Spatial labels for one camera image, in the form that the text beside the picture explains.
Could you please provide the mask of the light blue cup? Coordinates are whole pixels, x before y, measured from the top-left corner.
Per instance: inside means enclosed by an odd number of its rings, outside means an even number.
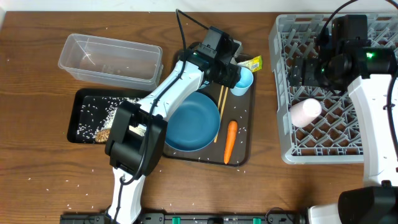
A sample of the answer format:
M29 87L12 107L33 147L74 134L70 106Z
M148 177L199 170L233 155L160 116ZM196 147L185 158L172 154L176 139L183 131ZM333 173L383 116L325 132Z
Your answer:
M231 89L231 93L235 96L243 96L254 81L252 71L246 67L241 67L240 76L240 80L237 82L235 87Z

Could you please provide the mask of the pink cup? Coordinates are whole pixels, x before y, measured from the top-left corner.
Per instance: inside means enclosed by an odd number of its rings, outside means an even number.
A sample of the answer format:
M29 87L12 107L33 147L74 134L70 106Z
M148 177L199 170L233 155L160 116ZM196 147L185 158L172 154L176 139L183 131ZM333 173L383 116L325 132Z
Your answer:
M318 100L309 98L291 106L289 112L292 124L304 128L321 114L322 106Z

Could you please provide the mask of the large dark blue plate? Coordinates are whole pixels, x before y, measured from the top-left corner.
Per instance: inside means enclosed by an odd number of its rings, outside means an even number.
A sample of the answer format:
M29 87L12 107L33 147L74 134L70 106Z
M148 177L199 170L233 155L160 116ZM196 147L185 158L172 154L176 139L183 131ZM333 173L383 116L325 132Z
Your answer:
M178 151L199 151L214 141L220 123L220 113L213 100L194 92L170 117L165 143Z

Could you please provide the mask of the white rice pile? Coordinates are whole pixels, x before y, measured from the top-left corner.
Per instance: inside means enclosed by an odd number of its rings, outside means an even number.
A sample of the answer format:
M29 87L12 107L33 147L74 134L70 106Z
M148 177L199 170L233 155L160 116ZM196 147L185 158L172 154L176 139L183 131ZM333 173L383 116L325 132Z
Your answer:
M128 101L137 103L140 98L86 96L78 107L76 141L78 143L95 143L96 134L104 129L111 129L119 105Z

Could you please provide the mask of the brown food scrap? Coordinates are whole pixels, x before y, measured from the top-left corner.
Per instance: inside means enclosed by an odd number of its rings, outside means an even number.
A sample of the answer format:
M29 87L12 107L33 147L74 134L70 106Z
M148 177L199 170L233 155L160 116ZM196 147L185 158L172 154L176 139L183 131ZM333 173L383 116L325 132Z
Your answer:
M104 129L96 134L95 142L106 143L109 139L110 129Z

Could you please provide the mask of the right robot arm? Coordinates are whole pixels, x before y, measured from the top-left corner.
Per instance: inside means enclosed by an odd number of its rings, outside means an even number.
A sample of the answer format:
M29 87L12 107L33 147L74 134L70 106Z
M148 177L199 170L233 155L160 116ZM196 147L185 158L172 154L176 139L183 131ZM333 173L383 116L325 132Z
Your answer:
M372 47L368 18L330 17L317 38L317 58L297 57L292 86L348 93L359 124L364 186L342 192L336 203L312 206L307 223L397 223L397 59L389 48Z

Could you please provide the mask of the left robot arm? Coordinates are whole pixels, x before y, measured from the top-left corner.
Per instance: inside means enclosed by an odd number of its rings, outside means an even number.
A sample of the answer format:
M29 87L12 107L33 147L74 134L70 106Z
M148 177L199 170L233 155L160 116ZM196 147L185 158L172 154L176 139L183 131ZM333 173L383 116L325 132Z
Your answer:
M242 50L238 44L181 50L172 73L152 93L137 103L120 104L105 146L115 178L106 211L111 223L136 221L144 181L160 160L170 117L205 82L235 86L241 69L234 60Z

